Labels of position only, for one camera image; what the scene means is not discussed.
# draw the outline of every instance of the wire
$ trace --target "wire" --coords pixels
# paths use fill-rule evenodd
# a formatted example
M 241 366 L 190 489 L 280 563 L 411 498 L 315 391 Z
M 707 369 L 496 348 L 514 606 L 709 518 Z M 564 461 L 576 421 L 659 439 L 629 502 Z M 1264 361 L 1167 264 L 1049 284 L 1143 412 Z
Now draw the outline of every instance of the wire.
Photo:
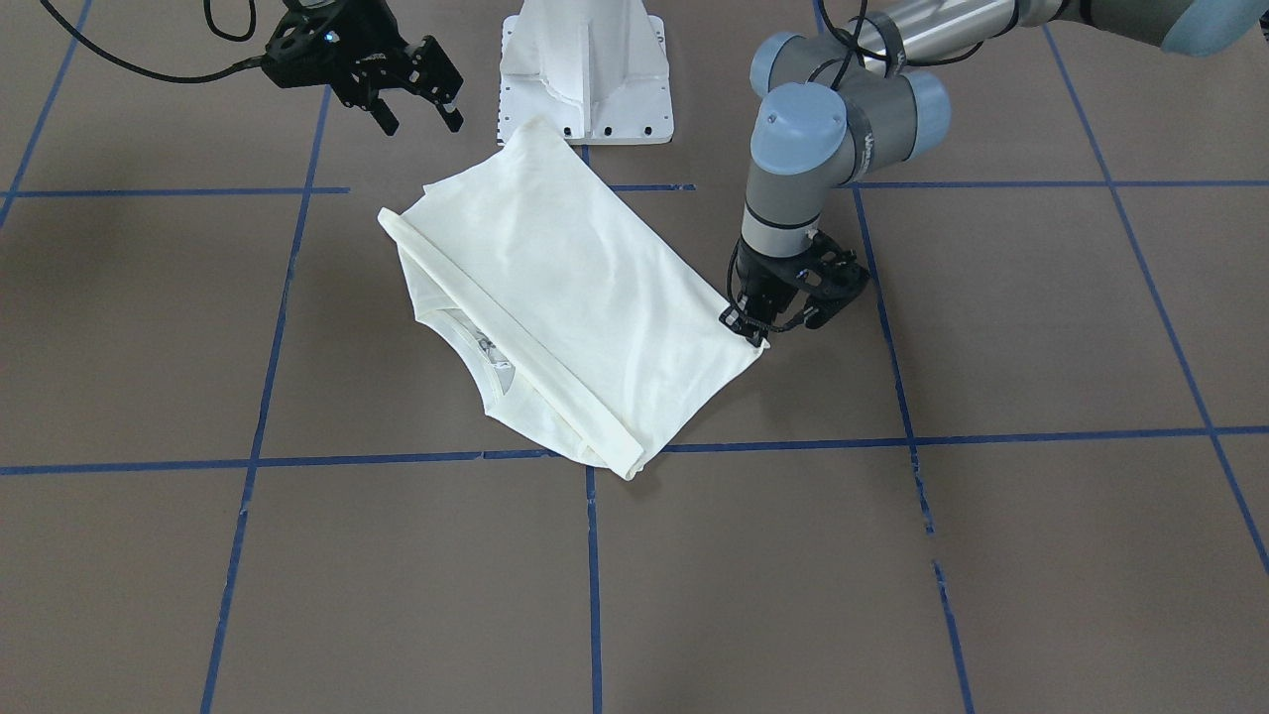
M 806 309 L 802 309 L 797 315 L 793 315 L 793 317 L 791 317 L 789 321 L 784 322 L 783 325 L 772 325 L 761 320 L 750 317 L 740 307 L 740 303 L 736 302 L 736 292 L 731 287 L 731 275 L 732 273 L 736 271 L 736 257 L 740 255 L 741 240 L 745 238 L 741 237 L 740 240 L 736 241 L 736 246 L 731 249 L 731 259 L 727 260 L 727 302 L 731 304 L 732 309 L 735 309 L 736 317 L 751 327 L 758 327 L 760 331 L 775 332 L 775 334 L 789 331 L 791 328 L 801 325 L 806 320 Z
M 221 70 L 218 72 L 212 72 L 209 75 L 199 75 L 199 76 L 174 76 L 174 75 L 165 75 L 165 74 L 161 74 L 161 72 L 155 72 L 155 71 L 147 70 L 145 67 L 140 67 L 137 65 L 133 65 L 132 62 L 128 62 L 127 60 L 121 60 L 121 58 L 115 57 L 114 55 L 110 55 L 105 49 L 102 49 L 100 47 L 98 47 L 91 39 L 84 37 L 80 33 L 80 30 L 75 29 L 75 25 L 72 25 L 71 23 L 69 23 L 66 20 L 66 18 L 63 18 L 62 14 L 57 11 L 57 8 L 53 8 L 52 4 L 48 0 L 39 0 L 39 4 L 43 5 L 46 10 L 48 10 L 48 14 L 52 15 L 55 20 L 57 20 L 57 24 L 62 25 L 62 29 L 65 29 L 66 32 L 71 33 L 71 37 L 74 37 L 75 39 L 80 41 L 80 43 L 84 44 L 84 47 L 88 47 L 93 52 L 96 52 L 99 56 L 102 56 L 102 58 L 104 58 L 104 60 L 107 60 L 109 62 L 113 62 L 113 63 L 115 63 L 115 65 L 118 65 L 118 66 L 128 70 L 129 72 L 136 72 L 136 74 L 138 74 L 138 75 L 141 75 L 143 77 L 156 79 L 156 80 L 160 80 L 160 81 L 170 81 L 173 84 L 204 84 L 204 82 L 208 82 L 208 81 L 216 81 L 218 79 L 225 79 L 225 77 L 227 77 L 227 76 L 230 76 L 232 74 L 241 72 L 242 70 L 250 70 L 250 68 L 254 68 L 254 67 L 259 67 L 260 66 L 260 61 L 264 60 L 264 56 L 247 57 L 246 60 L 242 60 L 241 62 L 233 62 L 232 65 L 225 67 L 223 70 Z
M 824 0 L 820 0 L 820 6 L 821 8 L 824 6 Z M 855 16 L 855 32 L 851 33 L 850 44 L 846 46 L 848 48 L 853 47 L 854 52 L 846 55 L 846 58 L 841 61 L 841 66 L 838 67 L 838 76 L 832 77 L 832 84 L 830 85 L 834 91 L 836 91 L 838 88 L 841 86 L 841 77 L 846 76 L 846 70 L 850 68 L 850 61 L 855 58 L 855 55 L 859 55 L 859 66 L 860 67 L 864 66 L 863 55 L 860 55 L 859 52 L 860 49 L 859 34 L 863 33 L 864 30 L 864 15 L 867 14 L 868 14 L 868 0 L 859 0 L 859 15 Z
M 230 42 L 246 42 L 247 39 L 251 39 L 251 36 L 255 34 L 255 0 L 246 0 L 246 6 L 251 11 L 251 19 L 247 20 L 246 32 L 242 34 L 230 34 L 216 27 L 216 20 L 212 19 L 212 0 L 203 0 L 203 18 L 207 19 L 207 29 L 212 30 L 212 34 L 216 37 L 228 39 Z

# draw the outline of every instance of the floor tile square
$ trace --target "floor tile square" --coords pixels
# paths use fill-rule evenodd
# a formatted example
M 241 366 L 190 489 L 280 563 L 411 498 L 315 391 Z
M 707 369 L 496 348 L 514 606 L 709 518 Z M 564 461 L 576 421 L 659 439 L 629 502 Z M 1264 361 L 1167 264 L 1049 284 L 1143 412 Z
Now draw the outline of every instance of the floor tile square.
M 1269 590 L 1203 438 L 921 450 L 976 710 L 1256 711 Z
M 298 203 L 19 199 L 0 464 L 246 458 Z
M 1269 538 L 1269 435 L 1221 438 L 1261 540 Z
M 1202 425 L 1105 189 L 864 204 L 917 435 Z
M 242 476 L 0 478 L 0 710 L 197 710 Z
M 1053 23 L 1115 180 L 1269 179 L 1269 52 L 1256 28 L 1212 57 Z
M 1119 193 L 1212 420 L 1269 424 L 1269 188 Z
M 584 471 L 265 469 L 214 710 L 588 711 Z
M 598 481 L 604 711 L 959 711 L 902 449 Z
M 63 5 L 70 11 L 71 5 Z M 135 0 L 96 3 L 84 33 L 146 68 L 203 75 L 260 53 L 283 8 L 260 8 L 259 34 L 244 44 L 212 36 L 197 5 L 162 13 L 159 24 L 150 18 L 138 25 L 138 14 L 152 11 Z M 246 24 L 233 9 L 217 8 L 216 16 L 230 29 Z M 66 33 L 52 19 L 41 25 L 39 37 L 65 47 Z M 261 70 L 209 84 L 169 84 L 80 47 L 23 188 L 299 186 L 321 94 L 321 88 L 278 89 Z

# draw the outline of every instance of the black cable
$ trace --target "black cable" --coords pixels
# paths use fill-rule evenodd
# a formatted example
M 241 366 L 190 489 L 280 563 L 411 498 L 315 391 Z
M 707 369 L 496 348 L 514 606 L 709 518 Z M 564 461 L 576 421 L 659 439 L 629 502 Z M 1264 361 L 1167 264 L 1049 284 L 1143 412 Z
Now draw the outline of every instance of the black cable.
M 84 47 L 88 47 L 93 52 L 96 52 L 102 58 L 104 58 L 104 60 L 107 60 L 109 62 L 113 62 L 113 63 L 115 63 L 115 65 L 118 65 L 118 66 L 128 70 L 129 72 L 136 72 L 136 74 L 138 74 L 138 75 L 141 75 L 143 77 L 156 79 L 156 80 L 160 80 L 160 81 L 170 81 L 173 84 L 203 84 L 203 82 L 208 82 L 208 81 L 216 81 L 218 79 L 225 79 L 225 77 L 227 77 L 227 76 L 230 76 L 230 75 L 232 75 L 235 72 L 241 72 L 242 70 L 250 70 L 253 67 L 259 67 L 260 66 L 260 61 L 264 60 L 264 56 L 247 57 L 246 60 L 242 60 L 241 62 L 233 62 L 232 65 L 225 67 L 223 70 L 221 70 L 218 72 L 212 72 L 209 75 L 201 75 L 201 76 L 174 76 L 174 75 L 165 75 L 165 74 L 161 74 L 161 72 L 150 71 L 150 70 L 147 70 L 145 67 L 138 67 L 137 65 L 133 65 L 132 62 L 128 62 L 127 60 L 121 60 L 121 58 L 115 57 L 114 55 L 110 55 L 105 49 L 102 49 L 95 43 L 93 43 L 91 39 L 84 37 L 80 33 L 80 30 L 75 29 L 75 25 L 72 25 L 71 23 L 69 23 L 66 20 L 66 18 L 63 18 L 62 14 L 58 13 L 57 9 L 53 8 L 52 4 L 48 3 L 48 0 L 39 0 L 39 4 L 43 5 L 46 10 L 48 10 L 48 14 L 52 15 L 55 20 L 57 20 L 57 24 L 62 25 L 62 29 L 65 29 L 66 32 L 71 33 L 71 37 L 74 37 L 75 39 L 80 41 L 80 43 Z
M 212 19 L 212 0 L 203 0 L 203 18 L 207 19 L 207 29 L 212 30 L 212 34 L 216 37 L 228 39 L 230 42 L 246 42 L 251 39 L 251 36 L 255 34 L 255 0 L 246 0 L 246 6 L 251 11 L 251 19 L 246 23 L 246 32 L 242 34 L 230 34 L 216 27 L 216 20 Z
M 731 259 L 727 260 L 727 302 L 731 304 L 731 308 L 735 309 L 736 317 L 751 327 L 758 327 L 761 331 L 775 332 L 775 334 L 789 331 L 791 328 L 801 325 L 803 321 L 806 321 L 806 309 L 799 311 L 797 315 L 789 318 L 789 321 L 777 326 L 766 323 L 761 320 L 755 320 L 754 317 L 750 317 L 749 315 L 745 313 L 744 309 L 740 308 L 740 303 L 736 302 L 736 292 L 731 287 L 731 275 L 732 273 L 736 271 L 736 257 L 740 255 L 741 240 L 745 238 L 741 237 L 740 240 L 736 241 L 736 246 L 731 249 Z
M 864 57 L 859 51 L 859 36 L 864 30 L 864 15 L 867 14 L 868 0 L 859 0 L 859 15 L 855 16 L 855 32 L 850 34 L 850 44 L 848 46 L 848 48 L 853 47 L 854 52 L 850 52 L 838 68 L 838 76 L 832 79 L 832 84 L 830 85 L 834 91 L 841 86 L 841 77 L 846 76 L 846 70 L 850 68 L 850 61 L 855 58 L 855 55 L 859 55 L 859 66 L 862 67 L 864 65 Z
M 943 67 L 945 65 L 954 65 L 957 62 L 963 62 L 963 61 L 968 60 L 970 57 L 973 57 L 973 53 L 977 52 L 978 49 L 982 49 L 982 43 L 981 42 L 977 43 L 977 44 L 975 44 L 973 47 L 971 47 L 970 51 L 966 52 L 964 55 L 958 55 L 956 57 L 948 57 L 947 60 L 930 60 L 928 62 L 909 62 L 907 65 L 911 66 L 911 67 Z

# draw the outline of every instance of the white metal pedestal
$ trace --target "white metal pedestal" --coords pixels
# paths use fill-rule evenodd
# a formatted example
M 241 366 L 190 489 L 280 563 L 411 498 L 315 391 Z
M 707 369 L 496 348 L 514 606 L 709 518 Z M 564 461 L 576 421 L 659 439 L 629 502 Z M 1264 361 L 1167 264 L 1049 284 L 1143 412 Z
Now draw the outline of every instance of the white metal pedestal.
M 570 143 L 674 136 L 665 23 L 642 0 L 525 0 L 503 23 L 497 142 L 544 114 Z

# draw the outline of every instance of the blue grid line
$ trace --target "blue grid line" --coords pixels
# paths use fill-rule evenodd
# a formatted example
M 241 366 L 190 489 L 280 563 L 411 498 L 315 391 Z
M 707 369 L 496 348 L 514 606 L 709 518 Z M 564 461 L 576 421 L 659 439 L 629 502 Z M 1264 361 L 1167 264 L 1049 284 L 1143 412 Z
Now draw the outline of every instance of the blue grid line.
M 1269 180 L 864 180 L 838 188 L 1269 188 Z
M 93 0 L 84 0 L 80 16 L 75 20 L 75 29 L 84 29 L 84 23 L 88 22 L 88 11 L 91 8 Z M 57 67 L 57 77 L 53 79 L 53 86 L 48 90 L 44 107 L 39 110 L 39 118 L 36 119 L 36 128 L 32 129 L 30 138 L 27 140 L 27 148 L 22 152 L 22 161 L 18 162 L 18 171 L 13 175 L 13 183 L 9 184 L 9 193 L 4 198 L 4 204 L 0 205 L 0 227 L 4 227 L 4 222 L 9 218 L 9 209 L 13 208 L 18 189 L 22 188 L 22 178 L 27 175 L 27 167 L 30 166 L 30 156 L 36 152 L 36 145 L 39 143 L 39 134 L 44 131 L 44 122 L 48 120 L 48 114 L 53 109 L 53 100 L 57 99 L 57 93 L 62 89 L 62 80 L 66 79 L 66 70 L 71 66 L 76 47 L 79 47 L 79 41 L 71 38 L 71 43 L 66 47 L 66 55 L 62 57 L 62 63 Z
M 925 496 L 925 479 L 921 478 L 921 457 L 916 450 L 916 432 L 912 430 L 912 416 L 907 410 L 907 393 L 904 391 L 904 374 L 898 368 L 898 351 L 895 349 L 895 334 L 890 327 L 890 315 L 886 312 L 886 293 L 881 284 L 881 273 L 877 270 L 877 256 L 873 254 L 872 233 L 868 230 L 868 216 L 864 213 L 864 197 L 858 188 L 851 189 L 855 198 L 855 213 L 859 217 L 859 233 L 864 242 L 864 254 L 868 256 L 868 271 L 872 273 L 873 287 L 877 289 L 877 316 L 881 318 L 881 331 L 886 337 L 886 347 L 890 350 L 890 369 L 895 374 L 895 396 L 898 398 L 898 413 L 904 420 L 904 438 L 907 445 L 907 455 L 912 463 L 912 479 L 916 482 L 916 497 L 921 503 L 921 516 L 925 519 L 926 535 L 934 535 L 934 515 L 930 512 L 930 502 Z
M 352 193 L 346 185 L 279 188 L 98 188 L 84 190 L 15 190 L 14 198 L 148 198 L 174 195 L 303 195 Z
M 1110 185 L 1119 188 L 1264 188 L 1269 186 L 1269 180 L 1109 180 Z
M 966 435 L 942 438 L 916 438 L 917 446 L 958 446 L 966 444 L 1042 444 L 1066 441 L 1117 441 L 1136 439 L 1179 439 L 1207 436 L 1203 427 L 1178 430 L 1110 430 L 1103 432 L 1039 432 L 1039 434 L 999 434 Z
M 245 469 L 249 459 L 213 459 L 207 462 L 133 462 L 107 464 L 48 464 L 32 467 L 0 467 L 0 477 L 43 477 L 56 474 L 119 474 L 137 472 L 198 472 L 206 469 Z
M 1216 427 L 1221 436 L 1269 435 L 1269 425 Z M 1204 427 L 1173 430 L 1112 430 L 1093 432 L 1037 432 L 996 435 L 917 436 L 916 446 L 962 446 L 975 444 L 1037 444 L 1072 441 L 1115 441 L 1138 439 L 1185 439 L 1208 436 Z M 764 451 L 848 451 L 854 449 L 892 449 L 907 446 L 906 438 L 846 439 L 822 441 L 754 441 L 720 444 L 671 444 L 662 454 L 730 454 Z M 420 464 L 476 460 L 562 459 L 547 449 L 513 449 L 501 451 L 439 451 L 414 454 L 367 454 L 336 457 L 273 457 L 254 462 L 256 469 L 293 469 L 302 467 L 357 467 L 374 464 Z M 213 459 L 206 462 L 118 462 L 102 464 L 34 464 L 0 467 L 0 477 L 107 474 L 131 472 L 189 472 L 199 469 L 245 469 L 250 459 Z
M 603 638 L 599 626 L 599 519 L 595 512 L 595 468 L 586 467 L 586 553 L 590 573 L 590 709 L 604 710 Z
M 1190 394 L 1194 398 L 1194 405 L 1198 407 L 1199 417 L 1202 417 L 1203 426 L 1207 429 L 1207 435 L 1212 441 L 1212 449 L 1216 450 L 1217 460 L 1220 460 L 1221 469 L 1225 472 L 1225 481 L 1230 484 L 1233 500 L 1239 505 L 1239 511 L 1242 514 L 1242 523 L 1246 525 L 1247 533 L 1251 536 L 1251 543 L 1255 545 L 1256 553 L 1260 555 L 1260 564 L 1265 573 L 1269 574 L 1269 552 L 1265 550 L 1264 540 L 1260 538 L 1260 530 L 1256 528 L 1255 519 L 1251 516 L 1251 510 L 1247 507 L 1246 498 L 1242 496 L 1242 488 L 1239 487 L 1239 479 L 1233 476 L 1233 468 L 1230 465 L 1230 460 L 1225 454 L 1225 448 L 1221 446 L 1220 434 L 1216 430 L 1216 425 L 1212 422 L 1212 416 L 1207 411 L 1207 405 L 1203 401 L 1202 392 L 1199 392 L 1198 382 L 1194 379 L 1194 373 L 1190 370 L 1189 361 L 1185 359 L 1185 350 L 1181 349 L 1180 339 L 1176 336 L 1176 330 L 1173 327 L 1173 320 L 1167 316 L 1167 308 L 1164 306 L 1164 298 L 1159 292 L 1159 287 L 1155 284 L 1155 278 L 1150 271 L 1150 264 L 1146 261 L 1146 255 L 1141 250 L 1141 243 L 1137 240 L 1137 232 L 1132 227 L 1132 221 L 1128 218 L 1128 211 L 1124 208 L 1123 199 L 1119 197 L 1119 190 L 1110 176 L 1110 167 L 1107 165 L 1105 156 L 1101 152 L 1101 146 L 1098 143 L 1098 138 L 1093 133 L 1093 124 L 1089 122 L 1089 117 L 1084 110 L 1084 104 L 1080 103 L 1079 93 L 1076 93 L 1075 84 L 1071 81 L 1071 75 L 1066 70 L 1066 62 L 1062 61 L 1062 53 L 1057 48 L 1057 41 L 1053 39 L 1053 33 L 1049 32 L 1048 27 L 1044 27 L 1043 30 L 1044 37 L 1048 39 L 1048 46 L 1053 52 L 1053 58 L 1057 61 L 1057 68 L 1062 74 L 1062 81 L 1066 82 L 1066 90 L 1070 93 L 1071 101 L 1075 104 L 1075 110 L 1080 117 L 1080 123 L 1084 124 L 1084 132 L 1089 137 L 1089 145 L 1093 147 L 1093 153 L 1098 159 L 1098 165 L 1101 166 L 1101 172 L 1105 175 L 1107 183 L 1110 184 L 1110 197 L 1114 199 L 1115 209 L 1119 212 L 1119 219 L 1123 222 L 1123 228 L 1128 233 L 1128 242 L 1137 257 L 1137 265 L 1141 268 L 1141 274 L 1146 279 L 1146 287 L 1150 288 L 1150 295 L 1155 301 L 1155 308 L 1159 311 L 1159 317 L 1162 320 L 1164 328 L 1167 331 L 1167 339 L 1171 341 L 1173 350 L 1176 353 L 1176 361 L 1180 363 L 1181 373 L 1185 375 L 1185 383 L 1189 386 Z
M 939 585 L 943 619 L 948 626 L 948 638 L 952 640 L 952 659 L 956 661 L 956 676 L 961 682 L 961 699 L 964 703 L 964 714 L 973 714 L 973 692 L 970 690 L 970 672 L 966 670 L 964 652 L 961 649 L 961 633 L 956 626 L 956 614 L 952 613 L 952 599 L 948 597 L 948 580 L 943 573 L 943 566 L 938 561 L 934 561 L 934 580 Z
M 733 444 L 671 444 L 662 454 L 726 454 L 736 451 L 820 451 L 905 446 L 906 439 L 844 439 L 825 441 L 753 441 Z
M 251 443 L 251 459 L 242 482 L 242 500 L 239 505 L 237 525 L 233 530 L 233 545 L 230 549 L 230 563 L 225 574 L 225 592 L 221 595 L 221 610 L 216 623 L 216 635 L 212 639 L 212 654 L 207 665 L 207 681 L 203 685 L 203 701 L 199 711 L 209 714 L 212 698 L 216 694 L 216 677 L 220 673 L 221 654 L 225 651 L 225 633 L 228 628 L 230 607 L 233 604 L 233 587 L 237 583 L 237 568 L 242 558 L 242 540 L 246 536 L 246 521 L 255 491 L 255 477 L 259 471 L 260 449 L 264 446 L 264 427 L 269 420 L 269 405 L 273 399 L 273 382 L 278 373 L 278 359 L 282 353 L 282 335 L 287 327 L 287 302 L 291 297 L 291 283 L 296 276 L 296 260 L 305 236 L 305 223 L 308 219 L 308 205 L 312 198 L 313 176 L 317 172 L 317 159 L 321 155 L 322 133 L 326 129 L 326 112 L 330 108 L 330 88 L 322 93 L 321 109 L 317 113 L 317 128 L 313 131 L 312 151 L 308 157 L 308 175 L 305 179 L 305 193 L 299 200 L 299 214 L 296 218 L 296 233 L 291 241 L 291 257 L 287 261 L 287 276 L 282 283 L 282 297 L 278 302 L 278 320 L 273 330 L 273 347 L 269 353 L 269 368 L 265 370 L 264 392 L 260 396 L 260 419 Z
M 1221 436 L 1269 435 L 1269 426 L 1259 427 L 1216 427 Z
M 694 184 L 694 183 L 614 183 L 614 184 L 609 184 L 608 188 L 613 189 L 614 193 L 638 191 L 638 190 L 695 190 L 697 189 L 697 184 Z
M 1105 188 L 1104 180 L 864 180 L 838 188 Z

